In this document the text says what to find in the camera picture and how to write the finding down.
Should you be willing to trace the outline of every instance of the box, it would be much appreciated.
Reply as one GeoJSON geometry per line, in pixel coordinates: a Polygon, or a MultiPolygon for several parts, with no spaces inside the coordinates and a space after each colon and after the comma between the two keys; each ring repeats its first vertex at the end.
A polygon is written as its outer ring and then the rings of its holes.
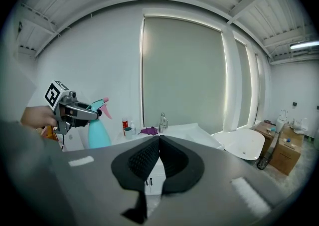
{"type": "Polygon", "coordinates": [[[285,125],[279,134],[270,165],[277,168],[285,175],[289,175],[296,165],[303,144],[304,135],[296,134],[293,129],[285,125]],[[284,141],[284,138],[290,138],[290,142],[284,141]]]}
{"type": "Polygon", "coordinates": [[[265,137],[264,146],[263,146],[263,149],[261,150],[261,153],[260,153],[261,157],[263,157],[266,154],[266,152],[268,151],[268,149],[269,149],[269,147],[274,139],[275,131],[273,131],[273,132],[270,131],[270,135],[269,135],[267,128],[271,129],[271,128],[275,128],[275,126],[271,125],[269,123],[261,122],[255,128],[255,131],[259,132],[260,134],[262,134],[265,137]]]}

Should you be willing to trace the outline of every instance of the pink spray trigger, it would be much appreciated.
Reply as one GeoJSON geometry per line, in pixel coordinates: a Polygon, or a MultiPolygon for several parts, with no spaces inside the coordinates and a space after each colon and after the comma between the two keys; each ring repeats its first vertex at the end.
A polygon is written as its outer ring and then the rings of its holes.
{"type": "MultiPolygon", "coordinates": [[[[103,102],[104,102],[104,103],[106,103],[106,102],[108,102],[108,101],[109,101],[109,98],[108,98],[108,97],[103,98],[103,102]]],[[[111,115],[109,114],[108,109],[106,108],[106,104],[102,105],[102,106],[100,107],[100,110],[101,110],[102,112],[104,112],[105,115],[109,117],[109,119],[112,119],[111,115]]]]}

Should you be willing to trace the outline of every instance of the fluorescent light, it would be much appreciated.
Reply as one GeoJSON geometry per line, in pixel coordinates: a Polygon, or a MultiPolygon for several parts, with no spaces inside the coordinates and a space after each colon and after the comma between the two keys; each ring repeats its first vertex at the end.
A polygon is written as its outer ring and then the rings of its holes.
{"type": "Polygon", "coordinates": [[[304,48],[304,47],[311,47],[311,46],[317,46],[319,45],[319,40],[316,41],[308,41],[308,42],[301,42],[294,45],[290,45],[290,49],[296,49],[296,48],[304,48]]]}

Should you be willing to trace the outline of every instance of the pipe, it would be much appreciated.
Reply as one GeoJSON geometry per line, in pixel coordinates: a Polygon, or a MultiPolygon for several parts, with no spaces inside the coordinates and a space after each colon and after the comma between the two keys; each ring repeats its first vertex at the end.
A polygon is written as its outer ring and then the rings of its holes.
{"type": "Polygon", "coordinates": [[[286,64],[286,63],[293,63],[293,62],[300,62],[300,61],[310,61],[310,60],[311,61],[319,60],[319,54],[317,54],[317,55],[306,54],[304,56],[286,58],[286,59],[272,61],[272,62],[269,62],[269,63],[271,65],[276,65],[276,64],[286,64]]]}

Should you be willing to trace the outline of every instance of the spray bottle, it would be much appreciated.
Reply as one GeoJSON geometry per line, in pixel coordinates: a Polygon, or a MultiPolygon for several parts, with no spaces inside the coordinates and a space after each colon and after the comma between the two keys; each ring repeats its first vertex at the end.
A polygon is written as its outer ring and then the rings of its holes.
{"type": "MultiPolygon", "coordinates": [[[[105,97],[103,99],[100,99],[91,105],[87,107],[87,109],[90,109],[92,111],[98,112],[98,109],[100,109],[102,112],[105,113],[106,116],[108,116],[110,119],[112,117],[110,116],[107,108],[106,108],[106,102],[109,101],[109,98],[105,97]]],[[[109,137],[108,132],[106,131],[103,123],[100,121],[100,119],[97,120],[91,120],[89,124],[89,147],[90,149],[94,148],[101,148],[101,147],[107,147],[111,145],[111,140],[109,137]]]]}

